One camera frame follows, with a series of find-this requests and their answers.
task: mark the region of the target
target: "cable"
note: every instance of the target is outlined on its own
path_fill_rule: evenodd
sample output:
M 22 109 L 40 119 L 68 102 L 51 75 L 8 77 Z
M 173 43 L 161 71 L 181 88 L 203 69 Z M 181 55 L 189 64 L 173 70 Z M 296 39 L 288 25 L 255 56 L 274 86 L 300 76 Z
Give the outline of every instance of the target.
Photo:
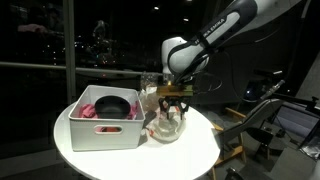
M 219 79 L 219 81 L 220 81 L 220 84 L 215 89 L 211 89 L 212 85 L 210 85 L 210 88 L 208 91 L 197 92 L 197 94 L 206 94 L 208 92 L 213 92 L 213 91 L 220 89 L 220 87 L 222 86 L 222 81 L 220 79 Z
M 233 61 L 232 61 L 232 58 L 231 56 L 229 55 L 229 53 L 227 53 L 226 51 L 223 51 L 223 53 L 228 57 L 229 61 L 230 61 L 230 65 L 231 65 L 231 83 L 232 83 L 232 89 L 233 89 L 233 92 L 234 94 L 239 98 L 241 99 L 242 101 L 245 101 L 245 102 L 248 102 L 248 103 L 256 103 L 258 102 L 258 100 L 254 100 L 254 101 L 251 101 L 251 100 L 247 100 L 247 99 L 244 99 L 244 98 L 241 98 L 237 91 L 236 91 L 236 88 L 235 88 L 235 83 L 234 83 L 234 69 L 233 69 Z
M 236 43 L 236 44 L 231 44 L 229 46 L 225 46 L 224 48 L 229 48 L 229 47 L 234 47 L 234 46 L 240 46 L 240 45 L 249 45 L 249 44 L 254 44 L 254 43 L 259 43 L 259 42 L 262 42 L 268 38 L 270 38 L 271 36 L 273 36 L 274 34 L 276 34 L 278 31 L 280 30 L 280 27 L 277 28 L 275 31 L 273 31 L 272 33 L 270 33 L 269 35 L 261 38 L 261 39 L 258 39 L 258 40 L 255 40 L 255 41 L 251 41 L 251 42 L 244 42 L 244 43 Z
M 183 78 L 185 78 L 186 75 L 191 74 L 191 72 L 193 72 L 195 69 L 198 68 L 198 66 L 205 61 L 209 56 L 208 55 L 204 55 L 201 56 L 200 58 L 196 59 L 195 61 L 193 61 L 188 67 L 187 69 L 185 69 L 178 77 L 177 79 L 175 79 L 174 84 L 179 84 L 180 81 L 183 80 Z

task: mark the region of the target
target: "white table top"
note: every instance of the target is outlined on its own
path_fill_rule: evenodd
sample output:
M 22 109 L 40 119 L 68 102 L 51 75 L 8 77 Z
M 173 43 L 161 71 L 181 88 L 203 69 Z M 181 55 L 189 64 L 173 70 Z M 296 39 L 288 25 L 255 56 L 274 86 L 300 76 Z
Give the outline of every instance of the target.
M 54 140 L 64 160 L 88 178 L 195 179 L 210 170 L 219 157 L 212 124 L 191 107 L 185 114 L 186 129 L 173 143 L 162 144 L 148 136 L 136 149 L 74 152 L 68 119 L 72 107 L 58 117 Z

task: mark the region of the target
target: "pink cloth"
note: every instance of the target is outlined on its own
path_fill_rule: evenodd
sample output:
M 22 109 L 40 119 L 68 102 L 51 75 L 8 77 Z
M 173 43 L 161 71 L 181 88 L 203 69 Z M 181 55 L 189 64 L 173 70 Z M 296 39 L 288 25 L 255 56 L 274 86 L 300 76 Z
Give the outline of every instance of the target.
M 135 104 L 131 105 L 130 113 L 127 116 L 128 120 L 135 119 L 137 112 L 138 112 L 138 101 L 136 101 Z M 96 110 L 94 109 L 93 104 L 85 104 L 81 106 L 79 111 L 79 117 L 80 118 L 92 118 L 97 119 L 98 115 L 96 114 Z
M 138 111 L 138 101 L 136 101 L 136 104 L 131 105 L 130 113 L 127 116 L 127 119 L 132 120 L 135 119 Z
M 98 118 L 93 104 L 85 104 L 81 106 L 79 111 L 80 118 Z

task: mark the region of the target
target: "metal frame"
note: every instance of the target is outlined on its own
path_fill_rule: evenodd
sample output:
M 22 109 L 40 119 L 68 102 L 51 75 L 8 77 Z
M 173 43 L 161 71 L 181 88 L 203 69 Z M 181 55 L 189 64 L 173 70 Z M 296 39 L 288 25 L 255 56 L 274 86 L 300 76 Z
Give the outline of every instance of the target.
M 54 66 L 44 64 L 30 64 L 30 63 L 13 63 L 13 62 L 0 62 L 0 67 L 12 67 L 12 68 L 23 68 L 23 69 L 51 69 L 51 70 L 66 70 L 66 66 Z M 109 69 L 92 69 L 92 68 L 75 68 L 76 72 L 96 72 L 106 74 L 127 74 L 127 75 L 143 75 L 146 72 L 139 71 L 120 71 L 120 70 L 109 70 Z M 148 72 L 155 75 L 162 75 L 161 73 Z
M 63 0 L 68 103 L 76 101 L 76 64 L 74 49 L 74 0 Z

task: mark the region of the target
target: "black bowl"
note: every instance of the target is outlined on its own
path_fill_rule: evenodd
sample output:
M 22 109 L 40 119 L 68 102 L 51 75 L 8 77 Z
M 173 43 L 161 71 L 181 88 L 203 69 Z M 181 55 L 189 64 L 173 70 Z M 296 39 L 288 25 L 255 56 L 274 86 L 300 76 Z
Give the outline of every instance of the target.
M 94 105 L 101 119 L 125 119 L 131 110 L 129 102 L 118 96 L 104 96 Z

